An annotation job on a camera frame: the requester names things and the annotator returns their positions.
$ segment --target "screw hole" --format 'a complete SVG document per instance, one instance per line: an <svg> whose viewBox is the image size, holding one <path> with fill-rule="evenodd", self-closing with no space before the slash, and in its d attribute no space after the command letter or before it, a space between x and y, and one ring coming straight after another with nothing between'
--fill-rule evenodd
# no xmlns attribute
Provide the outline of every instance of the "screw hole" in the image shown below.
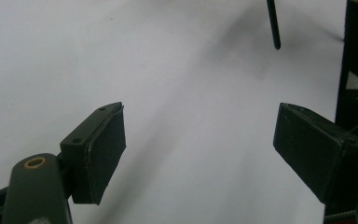
<svg viewBox="0 0 358 224"><path fill-rule="evenodd" d="M24 167L25 169L28 170L33 170L33 169L37 169L39 168L41 165L43 165L46 162L46 159L43 157L36 157L33 159L28 160L25 164Z"/></svg>
<svg viewBox="0 0 358 224"><path fill-rule="evenodd" d="M74 140L72 140L72 143L80 143L81 142L81 138L75 138Z"/></svg>

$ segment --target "white table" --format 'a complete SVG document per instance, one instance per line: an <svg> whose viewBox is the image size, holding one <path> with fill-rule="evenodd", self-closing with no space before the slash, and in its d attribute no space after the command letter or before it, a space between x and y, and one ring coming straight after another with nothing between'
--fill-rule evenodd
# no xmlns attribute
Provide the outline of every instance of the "white table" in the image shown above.
<svg viewBox="0 0 358 224"><path fill-rule="evenodd" d="M334 118L345 1L276 4L280 51L265 1L1 0L0 188L121 101L128 147L75 224L322 223L272 138L280 102Z"/></svg>

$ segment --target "black rod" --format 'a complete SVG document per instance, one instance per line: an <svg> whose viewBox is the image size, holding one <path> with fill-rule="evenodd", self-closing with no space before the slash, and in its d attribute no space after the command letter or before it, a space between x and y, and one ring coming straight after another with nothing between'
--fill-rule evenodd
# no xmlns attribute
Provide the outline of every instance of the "black rod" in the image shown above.
<svg viewBox="0 0 358 224"><path fill-rule="evenodd" d="M272 37L274 39L275 49L281 48L281 38L279 36L277 12L274 0L267 0L269 21L271 22Z"/></svg>

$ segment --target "white surface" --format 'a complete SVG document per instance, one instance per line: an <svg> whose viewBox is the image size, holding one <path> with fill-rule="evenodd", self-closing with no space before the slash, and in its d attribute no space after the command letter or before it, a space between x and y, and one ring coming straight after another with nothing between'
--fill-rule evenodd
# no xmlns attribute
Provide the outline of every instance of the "white surface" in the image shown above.
<svg viewBox="0 0 358 224"><path fill-rule="evenodd" d="M76 224L322 223L272 138L280 102L334 117L345 1L276 4L280 51L265 1L0 1L0 188L122 101L128 147Z"/></svg>
<svg viewBox="0 0 358 224"><path fill-rule="evenodd" d="M353 72L348 73L347 90L358 90L358 76Z"/></svg>

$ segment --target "metal rod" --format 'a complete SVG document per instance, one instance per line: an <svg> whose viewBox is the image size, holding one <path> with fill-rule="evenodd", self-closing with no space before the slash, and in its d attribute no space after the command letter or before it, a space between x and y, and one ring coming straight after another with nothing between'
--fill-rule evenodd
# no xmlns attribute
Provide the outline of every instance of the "metal rod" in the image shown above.
<svg viewBox="0 0 358 224"><path fill-rule="evenodd" d="M279 36L277 12L274 0L267 0L269 21L271 23L272 37L274 39L275 49L281 48L281 38Z"/></svg>

